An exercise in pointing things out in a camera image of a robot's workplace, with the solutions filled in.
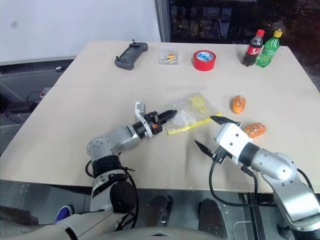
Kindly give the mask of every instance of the wooden table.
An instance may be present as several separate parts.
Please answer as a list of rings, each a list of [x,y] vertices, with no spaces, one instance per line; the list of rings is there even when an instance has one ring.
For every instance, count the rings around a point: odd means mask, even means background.
[[[235,121],[264,123],[267,132],[254,140],[261,148],[292,158],[320,192],[320,94],[288,47],[280,47],[270,66],[245,67],[244,45],[148,43],[149,49],[131,71],[115,66],[115,56],[128,42],[95,41],[77,56],[41,101],[0,158],[4,180],[68,186],[91,186],[85,174],[87,143],[117,126],[133,124],[135,101],[147,112],[161,111],[169,102],[200,92],[224,116]],[[180,52],[180,65],[158,63],[159,47]],[[213,51],[213,70],[192,66],[193,53]],[[246,98],[242,114],[230,110],[236,95]],[[144,139],[120,156],[136,171],[138,188],[209,189],[211,160],[194,139],[215,150],[219,125],[210,122],[186,133],[168,136],[164,130]],[[258,175],[259,191],[271,192]],[[253,180],[240,165],[226,160],[214,172],[217,190],[252,192]]]

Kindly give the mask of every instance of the orange toy food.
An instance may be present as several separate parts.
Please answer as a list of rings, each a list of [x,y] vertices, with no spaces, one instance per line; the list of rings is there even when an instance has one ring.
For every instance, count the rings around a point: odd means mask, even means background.
[[[245,110],[246,100],[243,96],[235,96],[232,103],[232,111],[235,114],[240,114]]]
[[[255,138],[257,136],[260,136],[264,134],[266,131],[267,131],[267,127],[261,122],[252,123],[244,129],[244,132],[250,138]]]

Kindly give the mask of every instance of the black controller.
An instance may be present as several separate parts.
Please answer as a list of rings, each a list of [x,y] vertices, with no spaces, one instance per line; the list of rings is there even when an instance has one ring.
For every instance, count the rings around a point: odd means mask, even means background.
[[[129,47],[121,54],[116,56],[114,64],[122,69],[131,70],[134,68],[135,61],[140,57],[142,52],[148,50],[148,44],[146,42],[135,42],[129,45]]]

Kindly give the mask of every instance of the green soda bottle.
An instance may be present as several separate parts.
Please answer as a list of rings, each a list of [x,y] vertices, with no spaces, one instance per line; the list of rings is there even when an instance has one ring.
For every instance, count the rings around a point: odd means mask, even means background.
[[[275,55],[277,49],[280,46],[279,38],[282,36],[282,31],[276,30],[273,33],[273,37],[266,41],[262,53],[256,58],[255,64],[262,68],[268,66],[271,59]]]

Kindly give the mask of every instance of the plastic bag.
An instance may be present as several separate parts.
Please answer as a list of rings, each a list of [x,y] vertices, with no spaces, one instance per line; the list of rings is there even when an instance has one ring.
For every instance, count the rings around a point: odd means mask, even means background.
[[[166,123],[168,135],[184,133],[210,122],[212,115],[222,115],[198,92],[178,99],[166,108],[177,110],[174,118]]]

